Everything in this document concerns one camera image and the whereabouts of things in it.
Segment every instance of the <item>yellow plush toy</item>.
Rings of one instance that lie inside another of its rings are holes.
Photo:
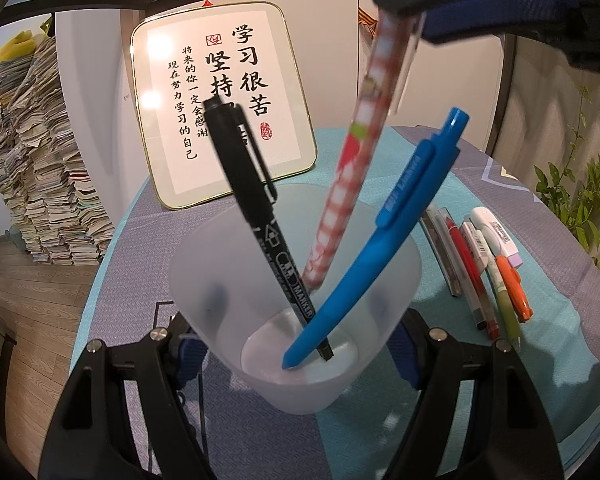
[[[28,56],[36,49],[36,41],[30,30],[23,30],[0,47],[0,62]]]

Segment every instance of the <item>stack of papers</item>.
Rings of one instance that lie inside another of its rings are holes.
[[[80,156],[56,42],[0,63],[0,193],[36,262],[99,263],[113,225]]]

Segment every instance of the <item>table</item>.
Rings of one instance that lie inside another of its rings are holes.
[[[329,186],[345,135],[317,130],[316,166],[280,182]],[[434,130],[385,128],[360,200],[379,208],[413,153]],[[464,140],[436,195],[456,221],[478,205],[503,222],[520,250],[519,272],[535,316],[523,326],[522,359],[552,422],[565,468],[600,432],[600,272],[560,221],[502,167]],[[171,255],[184,235],[234,203],[232,197],[187,210],[162,208],[150,184],[121,220],[91,289],[74,359],[91,338],[107,345],[133,342],[176,312],[168,285]],[[459,340],[488,344],[472,325],[463,298],[448,293],[421,229],[412,234],[422,256],[422,281],[411,303],[430,326]],[[295,416],[270,407],[212,355],[203,364],[203,411],[211,465],[219,479],[371,479],[381,476],[407,427],[416,392],[402,381],[387,350],[328,409]],[[461,450],[472,386],[464,384],[442,470]],[[183,391],[185,411],[200,429],[200,390]],[[148,463],[137,392],[128,392],[141,462]]]

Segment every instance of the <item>frosted plastic cup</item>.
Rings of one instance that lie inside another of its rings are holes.
[[[278,186],[274,212],[301,272],[328,189]],[[375,229],[378,212],[358,202],[322,287],[319,308]],[[176,249],[170,287],[176,307],[234,374],[283,412],[305,415],[329,406],[378,354],[413,298],[420,254],[409,237],[389,265],[331,332],[334,356],[312,352],[282,370],[282,355],[302,327],[237,206],[190,232]]]

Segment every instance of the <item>gold frame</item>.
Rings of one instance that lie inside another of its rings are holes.
[[[313,124],[311,122],[311,117],[309,115],[309,109],[308,109],[307,104],[306,104],[306,95],[304,94],[304,88],[302,87],[302,79],[300,78],[300,72],[298,70],[298,62],[296,61],[296,54],[294,52],[293,44],[291,43],[291,36],[289,35],[289,29],[288,29],[288,27],[286,25],[285,15],[284,15],[284,13],[282,12],[282,9],[280,9],[279,6],[277,6],[276,4],[274,4],[272,2],[266,2],[266,1],[235,2],[235,3],[230,3],[230,4],[215,5],[214,7],[218,8],[218,7],[229,7],[229,6],[238,6],[238,5],[243,6],[245,4],[266,4],[266,5],[275,7],[275,9],[277,9],[278,12],[280,13],[280,17],[282,18],[282,23],[285,26],[286,40],[288,42],[289,49],[291,51],[291,57],[293,59],[293,66],[294,66],[294,69],[295,69],[295,74],[296,74],[296,76],[298,78],[298,83],[299,83],[299,87],[300,87],[300,93],[302,95],[302,100],[304,101],[304,110],[305,110],[305,113],[306,113],[307,121],[309,123],[309,128],[311,130],[311,139],[313,141],[314,152],[315,152],[314,160],[312,160],[311,164],[309,164],[306,168],[302,168],[301,170],[294,171],[292,173],[282,174],[280,176],[275,177],[273,180],[281,180],[282,178],[288,178],[290,176],[296,176],[298,174],[306,173],[307,171],[310,171],[311,169],[313,169],[314,166],[315,166],[315,161],[318,158],[318,145],[315,142],[314,126],[313,126]],[[155,195],[157,196],[158,201],[160,202],[160,204],[164,208],[170,209],[170,210],[186,209],[186,208],[193,207],[193,206],[196,206],[196,205],[200,205],[200,204],[203,204],[203,203],[211,202],[212,200],[215,200],[217,198],[221,198],[223,196],[228,196],[232,192],[231,192],[231,190],[229,190],[227,192],[219,193],[219,194],[213,195],[211,197],[205,198],[203,200],[198,200],[196,202],[188,203],[188,204],[185,204],[185,205],[182,205],[182,206],[177,206],[177,207],[170,206],[170,205],[166,204],[162,200],[162,198],[160,196],[160,193],[158,192],[158,188],[156,186],[156,183],[155,183],[154,172],[152,170],[151,160],[149,158],[149,152],[147,150],[146,139],[145,139],[145,136],[144,136],[144,129],[142,127],[142,119],[140,117],[140,110],[139,110],[139,103],[138,103],[138,83],[136,81],[136,65],[135,65],[135,62],[134,62],[133,40],[134,40],[134,36],[135,36],[136,32],[138,31],[138,29],[140,27],[142,27],[143,25],[149,23],[149,22],[152,22],[152,21],[155,21],[155,20],[158,20],[158,19],[161,19],[161,18],[166,18],[168,16],[174,16],[176,14],[182,14],[184,12],[195,12],[196,10],[201,10],[201,9],[208,9],[208,7],[197,7],[197,8],[194,8],[194,9],[174,10],[173,12],[164,12],[164,13],[157,14],[155,16],[150,16],[150,17],[142,20],[142,22],[139,23],[139,25],[136,25],[136,27],[134,28],[133,32],[131,33],[131,38],[130,38],[130,45],[131,45],[131,67],[132,67],[132,76],[133,76],[133,83],[134,83],[134,108],[136,110],[136,118],[138,119],[138,125],[140,126],[140,135],[142,137],[142,148],[144,149],[144,156],[145,156],[145,159],[146,159],[147,167],[149,169],[149,175],[151,177],[151,183],[152,183],[152,186],[154,188]]]

